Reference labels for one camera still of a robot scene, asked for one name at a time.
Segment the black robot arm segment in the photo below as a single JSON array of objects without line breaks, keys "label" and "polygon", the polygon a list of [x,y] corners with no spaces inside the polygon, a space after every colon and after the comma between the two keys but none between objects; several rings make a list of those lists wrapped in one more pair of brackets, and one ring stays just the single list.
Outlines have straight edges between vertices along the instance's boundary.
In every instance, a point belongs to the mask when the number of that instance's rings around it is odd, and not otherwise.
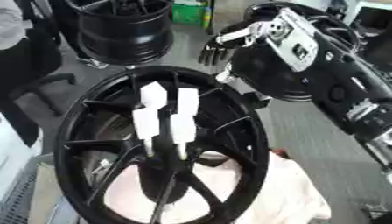
[{"label": "black robot arm segment", "polygon": [[384,169],[392,169],[392,87],[388,80],[322,35],[315,34],[314,39],[317,58],[305,71],[296,73],[312,101]]}]

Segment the chair base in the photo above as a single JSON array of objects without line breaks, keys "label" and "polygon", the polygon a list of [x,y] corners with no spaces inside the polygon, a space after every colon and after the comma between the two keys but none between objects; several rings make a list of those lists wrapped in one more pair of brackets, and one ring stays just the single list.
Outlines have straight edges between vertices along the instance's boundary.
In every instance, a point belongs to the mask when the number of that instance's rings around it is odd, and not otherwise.
[{"label": "chair base", "polygon": [[11,98],[16,100],[17,98],[27,93],[35,94],[42,102],[44,102],[55,116],[62,116],[63,111],[54,103],[50,97],[40,89],[42,86],[53,83],[55,81],[67,81],[70,85],[76,85],[76,77],[72,73],[59,73],[48,75],[40,80],[34,81],[32,84],[27,85],[17,90],[17,92],[11,95]]}]

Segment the sneaker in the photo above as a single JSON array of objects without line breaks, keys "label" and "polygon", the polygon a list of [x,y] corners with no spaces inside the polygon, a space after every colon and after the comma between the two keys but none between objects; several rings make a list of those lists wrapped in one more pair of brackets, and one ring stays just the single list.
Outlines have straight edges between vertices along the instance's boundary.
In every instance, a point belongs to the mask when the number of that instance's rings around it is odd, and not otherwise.
[{"label": "sneaker", "polygon": [[98,61],[96,59],[81,59],[81,58],[77,58],[77,60],[80,63],[83,63],[83,64],[85,64],[85,65],[87,65],[89,67],[93,67],[93,68],[96,68],[96,69],[105,69],[105,68],[107,68],[109,66],[108,64],[102,63],[102,62],[100,62],[100,61]]},{"label": "sneaker", "polygon": [[34,157],[42,154],[42,150],[44,149],[44,131],[40,127],[38,127],[38,138],[30,149]]}]

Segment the gray carpet floor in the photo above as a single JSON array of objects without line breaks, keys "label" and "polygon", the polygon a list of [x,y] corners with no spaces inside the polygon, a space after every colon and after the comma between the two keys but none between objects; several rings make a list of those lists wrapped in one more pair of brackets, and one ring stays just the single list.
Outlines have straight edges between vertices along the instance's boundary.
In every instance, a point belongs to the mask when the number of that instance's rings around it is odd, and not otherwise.
[{"label": "gray carpet floor", "polygon": [[[253,2],[255,0],[218,1],[215,27],[219,30],[241,18],[242,10]],[[222,69],[223,64],[204,67],[197,63],[200,49],[209,38],[200,28],[174,25],[173,29],[173,48],[151,65],[189,67],[209,74]],[[123,70],[119,66],[95,70],[77,63],[74,53],[66,45],[61,51],[64,66],[57,73],[73,73],[79,84],[68,86],[58,82],[44,87],[44,90],[64,110],[94,84]],[[53,151],[53,139],[61,118],[53,117],[34,95],[28,94],[18,103],[44,129],[45,152]],[[333,127],[311,103],[273,101],[268,109],[259,112],[271,146],[287,149],[331,205],[330,223],[365,224],[368,222],[361,211],[365,204],[392,204],[392,186],[383,178],[378,165],[353,139]]]}]

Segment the office chair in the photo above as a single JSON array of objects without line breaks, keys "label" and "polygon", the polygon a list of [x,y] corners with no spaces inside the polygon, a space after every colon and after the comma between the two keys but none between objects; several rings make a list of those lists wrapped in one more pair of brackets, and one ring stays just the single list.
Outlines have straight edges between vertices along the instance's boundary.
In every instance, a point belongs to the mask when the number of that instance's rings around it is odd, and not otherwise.
[{"label": "office chair", "polygon": [[31,46],[31,74],[26,75],[26,82],[10,93],[12,100],[16,100],[27,93],[35,94],[55,116],[63,114],[59,106],[42,91],[41,87],[55,81],[67,81],[76,84],[76,77],[72,73],[51,74],[62,66],[62,57],[58,47],[61,44],[60,33],[51,17],[46,17],[40,6],[34,0],[17,1],[24,16],[24,20],[31,20],[33,28],[27,30],[27,37]]}]

